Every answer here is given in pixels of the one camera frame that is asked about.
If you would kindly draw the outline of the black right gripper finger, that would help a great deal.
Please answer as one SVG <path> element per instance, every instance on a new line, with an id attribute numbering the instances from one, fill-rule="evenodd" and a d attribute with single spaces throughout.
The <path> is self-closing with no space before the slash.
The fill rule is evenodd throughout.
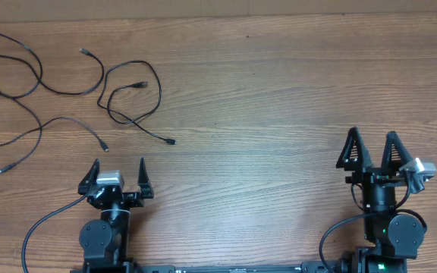
<path id="1" fill-rule="evenodd" d="M 395 131 L 386 134 L 385 148 L 382 156 L 381 168 L 383 171 L 399 171 L 409 163 L 413 157 L 405 148 Z"/>
<path id="2" fill-rule="evenodd" d="M 369 151 L 365 147 L 360 131 L 352 127 L 347 134 L 344 148 L 337 160 L 336 168 L 343 168 L 345 171 L 365 171 L 372 168 L 373 163 Z"/>

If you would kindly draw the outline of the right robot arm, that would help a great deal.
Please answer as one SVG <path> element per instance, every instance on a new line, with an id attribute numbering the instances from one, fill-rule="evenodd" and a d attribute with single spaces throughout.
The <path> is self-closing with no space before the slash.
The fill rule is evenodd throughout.
<path id="1" fill-rule="evenodd" d="M 351 192 L 359 187 L 364 237 L 372 246 L 359 246 L 345 253 L 332 272 L 406 272 L 427 232 L 427 224 L 416 212 L 402 209 L 407 199 L 425 190 L 436 172 L 433 162 L 414 158 L 396 132 L 386 134 L 382 162 L 376 167 L 360 131 L 352 127 L 336 163 L 349 171 L 345 182 Z"/>

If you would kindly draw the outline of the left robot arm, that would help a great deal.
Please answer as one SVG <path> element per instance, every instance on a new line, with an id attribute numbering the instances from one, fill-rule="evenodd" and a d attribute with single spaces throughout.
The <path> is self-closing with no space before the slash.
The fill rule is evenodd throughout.
<path id="1" fill-rule="evenodd" d="M 100 171 L 99 160 L 78 185 L 78 193 L 100 211 L 100 218 L 87 222 L 81 229 L 79 243 L 83 249 L 83 272 L 141 272 L 136 260 L 127 256 L 130 210 L 143 207 L 154 191 L 140 160 L 134 192 L 124 192 L 120 171 Z"/>

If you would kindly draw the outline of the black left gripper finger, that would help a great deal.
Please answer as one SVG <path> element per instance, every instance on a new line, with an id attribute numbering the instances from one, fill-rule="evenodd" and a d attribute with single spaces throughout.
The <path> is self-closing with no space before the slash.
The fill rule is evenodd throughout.
<path id="1" fill-rule="evenodd" d="M 140 159 L 140 168 L 137 178 L 137 184 L 140 187 L 140 195 L 142 199 L 153 199 L 154 190 L 152 184 L 150 183 L 149 176 L 146 172 L 145 159 L 142 157 Z"/>
<path id="2" fill-rule="evenodd" d="M 83 180 L 78 184 L 77 192 L 80 195 L 88 194 L 91 186 L 96 183 L 97 176 L 99 175 L 99 168 L 100 161 L 96 159 Z"/>

